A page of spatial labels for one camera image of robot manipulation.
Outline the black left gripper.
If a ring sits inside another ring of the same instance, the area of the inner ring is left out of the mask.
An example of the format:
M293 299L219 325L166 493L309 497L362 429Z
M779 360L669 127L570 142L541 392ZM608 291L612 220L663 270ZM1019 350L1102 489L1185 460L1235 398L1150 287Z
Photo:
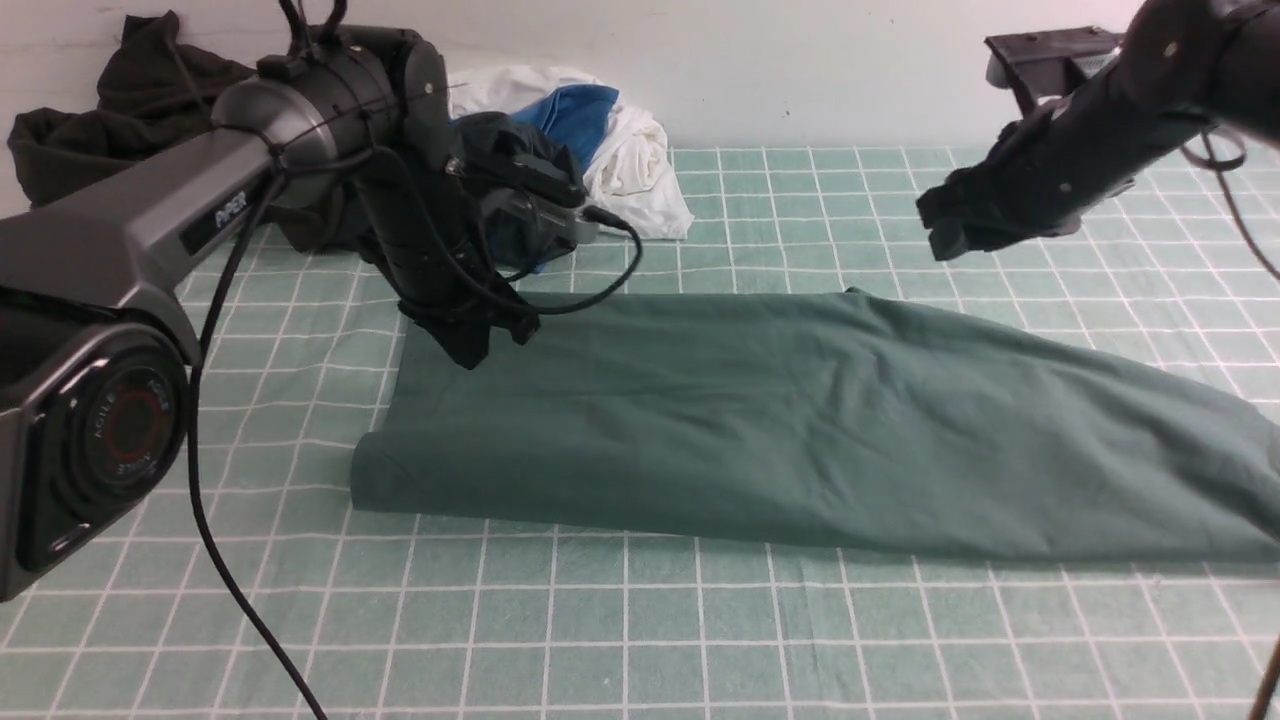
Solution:
M401 311L457 366L477 368L494 329L518 346L535 336L538 315L483 249L477 213L456 177L412 152L375 150L356 186Z

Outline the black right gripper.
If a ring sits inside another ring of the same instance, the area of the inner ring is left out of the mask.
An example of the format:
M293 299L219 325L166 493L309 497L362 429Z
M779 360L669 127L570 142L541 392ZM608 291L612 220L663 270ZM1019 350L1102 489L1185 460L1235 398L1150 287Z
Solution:
M1119 70L1103 70L1006 126L982 161L916 200L933 259L1071 234L1087 211L1208 126L1194 111L1140 105Z

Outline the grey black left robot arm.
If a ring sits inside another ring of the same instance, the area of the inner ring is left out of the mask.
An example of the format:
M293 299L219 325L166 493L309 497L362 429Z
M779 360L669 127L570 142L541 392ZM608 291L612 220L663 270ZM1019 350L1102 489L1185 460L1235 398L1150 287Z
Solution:
M193 425L204 365L178 286L270 206L357 190L399 309L461 366L536 313L486 261L451 159L445 63L411 29L320 28L221 95L215 126L3 220L3 600L127 515Z

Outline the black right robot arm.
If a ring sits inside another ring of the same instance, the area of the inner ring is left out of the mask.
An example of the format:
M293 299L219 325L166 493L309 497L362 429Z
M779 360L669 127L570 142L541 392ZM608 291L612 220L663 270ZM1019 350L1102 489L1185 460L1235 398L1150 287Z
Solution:
M918 199L934 259L1073 234L1206 131L1276 143L1277 14L1275 1L1147 1L1121 33L989 36L987 78L1021 117Z

